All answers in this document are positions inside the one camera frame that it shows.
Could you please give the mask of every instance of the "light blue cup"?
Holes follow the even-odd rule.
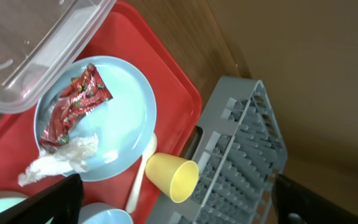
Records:
[[[92,203],[83,207],[78,224],[133,224],[131,216],[105,203]]]
[[[96,66],[113,99],[85,116],[69,137],[97,134],[98,151],[86,161],[89,171],[80,175],[84,181],[99,181],[120,174],[142,155],[154,132],[157,106],[149,82],[135,66],[110,56],[84,58],[70,65],[39,100],[34,118],[38,148],[38,140],[48,123],[48,119],[43,118],[50,102],[70,84],[71,78],[80,76],[89,63]]]

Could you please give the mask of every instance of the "yellow cup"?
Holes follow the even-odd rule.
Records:
[[[198,181],[194,161],[158,152],[146,164],[146,176],[173,202],[185,201]]]

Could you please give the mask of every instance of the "candy wrapper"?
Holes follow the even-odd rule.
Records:
[[[103,83],[96,67],[89,64],[83,74],[72,78],[53,105],[52,115],[40,138],[40,145],[49,153],[69,142],[68,133],[80,119],[112,95]]]
[[[69,139],[69,133],[84,116],[112,96],[92,64],[68,84],[43,111],[41,120],[47,124],[39,140],[40,156],[18,176],[20,186],[46,176],[88,171],[86,159],[96,153],[99,139],[96,134]]]

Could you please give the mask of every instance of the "plastic dish rack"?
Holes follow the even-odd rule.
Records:
[[[264,223],[287,150],[262,81],[222,77],[197,125],[200,179],[169,223]]]

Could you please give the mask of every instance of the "red tray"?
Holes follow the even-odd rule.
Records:
[[[150,82],[157,102],[158,152],[178,156],[201,114],[201,97],[140,14],[129,4],[117,2],[78,58],[112,55],[135,65]],[[35,108],[0,120],[0,190],[36,194],[63,177],[48,177],[20,187],[17,176],[38,156],[33,134]],[[140,160],[108,180],[85,182],[85,205],[104,202],[124,208]],[[145,223],[159,190],[144,178],[135,223]]]

